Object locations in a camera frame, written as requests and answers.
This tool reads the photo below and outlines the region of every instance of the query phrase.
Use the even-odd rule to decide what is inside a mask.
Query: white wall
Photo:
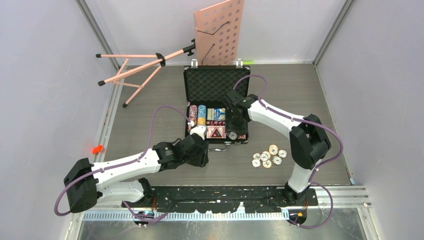
[[[114,52],[163,55],[189,46],[195,37],[193,12],[220,2],[87,0]],[[245,0],[237,57],[255,63],[312,62],[344,2]],[[168,62],[187,64],[192,58],[179,56]]]
[[[64,239],[53,206],[75,161],[92,158],[111,91],[97,82],[115,71],[75,1],[3,0],[0,13],[0,236]]]
[[[388,240],[423,234],[423,13],[422,0],[356,1],[318,65],[351,174]]]

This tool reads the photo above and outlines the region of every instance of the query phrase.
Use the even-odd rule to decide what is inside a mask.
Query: orange object
[[[103,146],[102,145],[98,145],[95,148],[93,148],[92,153],[93,154],[98,154],[98,153],[100,153],[102,151],[102,149],[103,149]]]

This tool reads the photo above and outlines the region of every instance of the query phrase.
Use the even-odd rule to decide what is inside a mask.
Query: open case
[[[249,66],[199,66],[184,67],[185,95],[187,99],[186,115],[189,116],[190,105],[205,105],[206,109],[225,109],[225,138],[205,138],[209,144],[247,144],[249,133],[245,137],[232,140],[228,137],[228,119],[231,111],[226,108],[222,98],[242,77],[249,75]],[[240,82],[235,89],[246,97],[249,89],[249,78]],[[188,125],[185,124],[184,136],[188,136]]]

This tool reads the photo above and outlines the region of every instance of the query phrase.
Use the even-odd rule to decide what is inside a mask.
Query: silver handle
[[[230,145],[230,143],[225,143],[225,148],[213,148],[213,149],[208,149],[208,152],[225,152],[228,150],[228,146]]]

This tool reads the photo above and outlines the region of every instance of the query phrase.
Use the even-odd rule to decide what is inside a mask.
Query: black foam lining
[[[204,102],[220,105],[224,94],[233,89],[236,82],[250,74],[249,67],[199,66],[184,71],[187,102]],[[235,89],[242,96],[248,95],[249,78],[241,81]]]

